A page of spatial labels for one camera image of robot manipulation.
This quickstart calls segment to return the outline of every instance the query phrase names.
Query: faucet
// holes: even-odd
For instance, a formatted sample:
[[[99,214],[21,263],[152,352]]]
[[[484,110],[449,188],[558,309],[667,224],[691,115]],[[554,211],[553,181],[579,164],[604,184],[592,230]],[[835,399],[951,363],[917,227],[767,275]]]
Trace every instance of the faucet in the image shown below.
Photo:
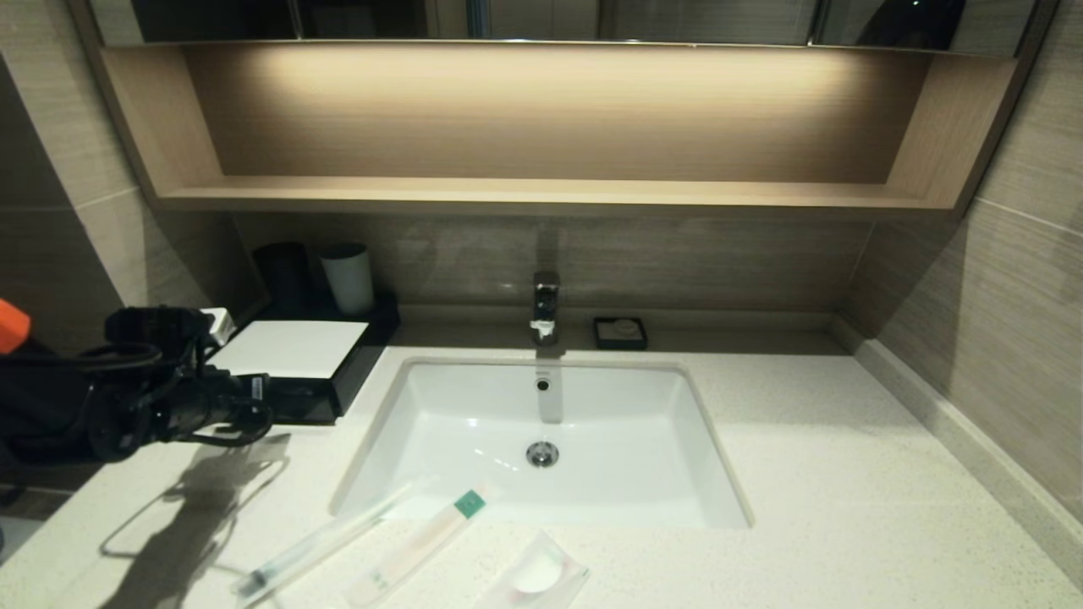
[[[534,273],[534,319],[531,320],[531,338],[538,347],[557,344],[557,293],[560,275],[552,271]]]

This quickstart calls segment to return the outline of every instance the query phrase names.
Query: undermount sink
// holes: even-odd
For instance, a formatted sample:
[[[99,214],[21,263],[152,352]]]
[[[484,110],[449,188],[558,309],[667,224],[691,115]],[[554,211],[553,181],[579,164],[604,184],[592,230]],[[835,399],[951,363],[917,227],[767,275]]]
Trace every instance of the undermount sink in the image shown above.
[[[499,489],[492,520],[748,527],[696,393],[673,368],[406,364],[350,471],[339,513],[427,477],[387,518],[428,519],[487,481]]]

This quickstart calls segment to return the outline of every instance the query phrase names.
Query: beige wall tile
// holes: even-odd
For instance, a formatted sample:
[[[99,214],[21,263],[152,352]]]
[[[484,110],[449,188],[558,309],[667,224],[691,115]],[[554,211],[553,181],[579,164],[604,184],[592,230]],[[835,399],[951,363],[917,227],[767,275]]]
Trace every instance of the beige wall tile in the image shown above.
[[[404,302],[530,302],[534,271],[563,301],[664,309],[831,311],[870,224],[662,218],[236,215],[246,243],[368,245]]]
[[[77,211],[126,306],[239,314],[262,295],[227,213],[152,211],[139,190]]]
[[[0,50],[71,203],[132,187],[64,0],[4,0],[0,24]]]
[[[847,310],[1083,520],[1083,237],[984,202],[880,224]]]
[[[1083,0],[1064,0],[978,196],[1083,232]]]
[[[34,335],[75,353],[102,345],[117,291],[75,211],[0,212],[0,297],[34,318]]]
[[[0,209],[71,209],[34,130],[6,64],[0,60]]]

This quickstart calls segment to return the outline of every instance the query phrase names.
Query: white speckled countertop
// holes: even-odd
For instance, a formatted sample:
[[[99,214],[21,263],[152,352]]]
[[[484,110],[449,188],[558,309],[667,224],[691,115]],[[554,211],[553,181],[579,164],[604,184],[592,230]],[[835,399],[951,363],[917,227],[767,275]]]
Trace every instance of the white speckled countertop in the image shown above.
[[[592,570],[574,607],[1083,607],[1068,578],[853,359],[826,337],[798,342],[778,354],[565,355],[683,366],[755,520],[749,530],[547,527]],[[389,348],[339,425],[272,431],[289,435],[262,449],[284,446],[284,468],[244,472],[246,455],[219,456],[213,468],[183,474],[210,451],[145,448],[104,468],[0,569],[0,607],[233,607],[229,586],[239,573],[331,519],[332,497],[404,361],[533,357]],[[235,490],[237,480],[247,482]],[[416,524],[381,524],[261,607],[332,606],[364,561]],[[483,513],[383,607],[469,608],[536,532]]]

